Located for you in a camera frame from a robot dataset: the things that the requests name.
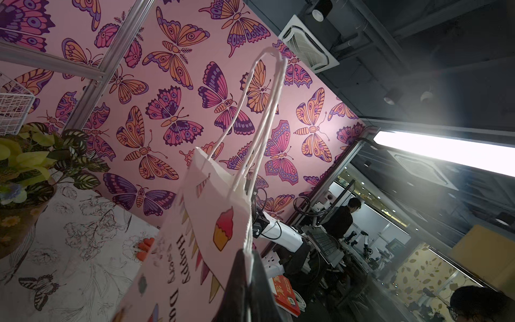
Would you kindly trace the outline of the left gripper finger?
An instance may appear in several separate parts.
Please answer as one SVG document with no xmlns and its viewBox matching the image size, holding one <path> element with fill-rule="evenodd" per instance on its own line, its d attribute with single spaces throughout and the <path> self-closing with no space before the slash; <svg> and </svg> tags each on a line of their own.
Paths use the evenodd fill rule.
<svg viewBox="0 0 515 322">
<path fill-rule="evenodd" d="M 281 322 L 261 257 L 240 249 L 213 321 Z"/>
</svg>

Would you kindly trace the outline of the white paper bag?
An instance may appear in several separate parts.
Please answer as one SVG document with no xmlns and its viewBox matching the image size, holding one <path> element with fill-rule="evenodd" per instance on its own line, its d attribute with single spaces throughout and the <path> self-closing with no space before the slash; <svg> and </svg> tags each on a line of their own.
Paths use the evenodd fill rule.
<svg viewBox="0 0 515 322">
<path fill-rule="evenodd" d="M 286 60 L 277 49 L 269 103 L 243 164 L 229 174 L 197 148 L 169 215 L 121 300 L 114 321 L 213 321 L 240 249 L 253 248 L 252 193 L 281 95 Z"/>
</svg>

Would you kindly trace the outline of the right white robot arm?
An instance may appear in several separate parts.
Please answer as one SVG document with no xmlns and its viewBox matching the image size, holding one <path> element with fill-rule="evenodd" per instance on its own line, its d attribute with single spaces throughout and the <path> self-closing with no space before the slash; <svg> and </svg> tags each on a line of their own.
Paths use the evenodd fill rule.
<svg viewBox="0 0 515 322">
<path fill-rule="evenodd" d="M 311 272 L 308 260 L 314 250 L 312 243 L 296 229 L 268 215 L 257 197 L 252 199 L 252 233 L 256 240 L 272 242 L 278 247 L 262 259 L 269 279 Z"/>
</svg>

